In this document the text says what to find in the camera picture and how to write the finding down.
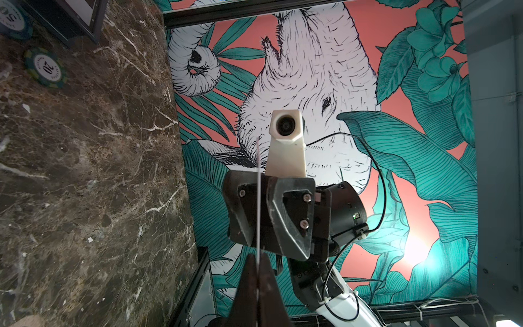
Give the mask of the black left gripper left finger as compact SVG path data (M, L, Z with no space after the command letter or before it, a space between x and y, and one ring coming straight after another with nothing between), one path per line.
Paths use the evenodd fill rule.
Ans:
M256 256L247 256L226 326L255 327L258 319L258 269Z

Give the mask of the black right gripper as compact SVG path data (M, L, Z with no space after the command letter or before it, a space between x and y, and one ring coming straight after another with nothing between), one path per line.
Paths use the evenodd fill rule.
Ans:
M252 248L256 248L257 234L257 177L256 172L230 170L223 181L227 235L232 242ZM268 252L306 261L312 246L312 260L325 262L369 233L362 200L345 181L318 187L315 206L312 200L304 199L315 190L311 178L263 175L261 190L260 245Z

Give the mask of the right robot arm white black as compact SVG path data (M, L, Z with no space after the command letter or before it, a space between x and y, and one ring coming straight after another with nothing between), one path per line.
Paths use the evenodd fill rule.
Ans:
M286 258L298 300L332 323L378 325L330 257L371 232L358 192L346 181L316 186L311 178L231 170L223 182L228 236L238 244Z

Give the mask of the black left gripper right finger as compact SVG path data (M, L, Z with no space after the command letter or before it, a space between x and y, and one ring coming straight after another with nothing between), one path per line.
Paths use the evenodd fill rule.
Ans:
M286 312L266 253L260 255L258 266L258 326L294 326Z

